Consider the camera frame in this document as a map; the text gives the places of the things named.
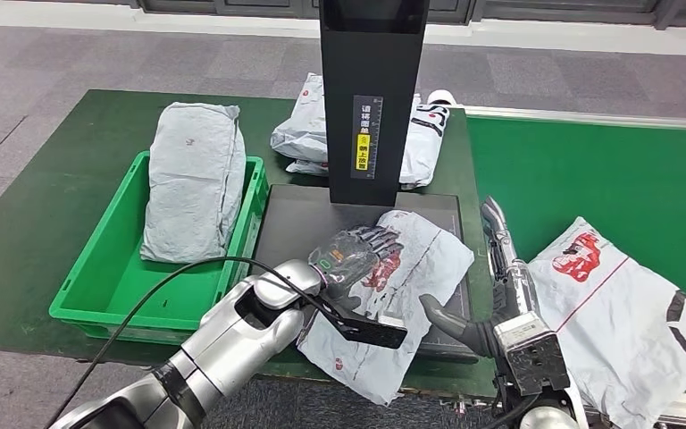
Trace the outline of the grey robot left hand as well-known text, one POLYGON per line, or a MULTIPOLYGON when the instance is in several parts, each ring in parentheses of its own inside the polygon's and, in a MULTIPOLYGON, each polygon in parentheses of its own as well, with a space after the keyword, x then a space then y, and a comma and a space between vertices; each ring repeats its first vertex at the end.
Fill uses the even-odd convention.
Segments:
POLYGON ((353 311, 361 299, 352 288, 374 275, 381 262, 398 255, 403 245, 398 233, 378 225, 361 225, 339 231, 311 252, 308 264, 323 278, 323 298, 353 311))

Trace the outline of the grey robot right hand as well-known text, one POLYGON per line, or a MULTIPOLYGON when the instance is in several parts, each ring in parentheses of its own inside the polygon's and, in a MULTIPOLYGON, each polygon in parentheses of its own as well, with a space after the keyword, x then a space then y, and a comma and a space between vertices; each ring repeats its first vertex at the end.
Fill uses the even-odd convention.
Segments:
POLYGON ((501 206, 491 196, 481 204, 483 232, 487 240, 488 262, 493 275, 492 314, 480 321, 467 321, 449 313, 435 297, 419 297, 424 313, 433 326, 483 358, 503 354, 494 328, 519 315, 537 311, 538 305, 527 265, 518 257, 501 206))

